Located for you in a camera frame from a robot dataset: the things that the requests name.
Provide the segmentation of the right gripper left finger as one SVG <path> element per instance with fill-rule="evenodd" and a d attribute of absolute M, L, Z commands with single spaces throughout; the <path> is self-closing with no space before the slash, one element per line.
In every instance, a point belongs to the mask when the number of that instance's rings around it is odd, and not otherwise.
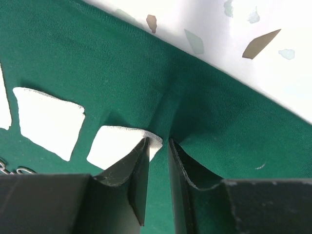
<path fill-rule="evenodd" d="M 149 139 L 102 173 L 0 177 L 3 234 L 137 234 L 144 225 Z"/>

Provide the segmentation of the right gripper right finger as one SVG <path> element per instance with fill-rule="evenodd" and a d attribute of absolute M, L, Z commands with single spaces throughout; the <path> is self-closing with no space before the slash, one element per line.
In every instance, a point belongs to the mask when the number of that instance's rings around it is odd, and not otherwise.
<path fill-rule="evenodd" d="M 311 233 L 311 179 L 224 179 L 173 139 L 168 148 L 177 234 Z"/>

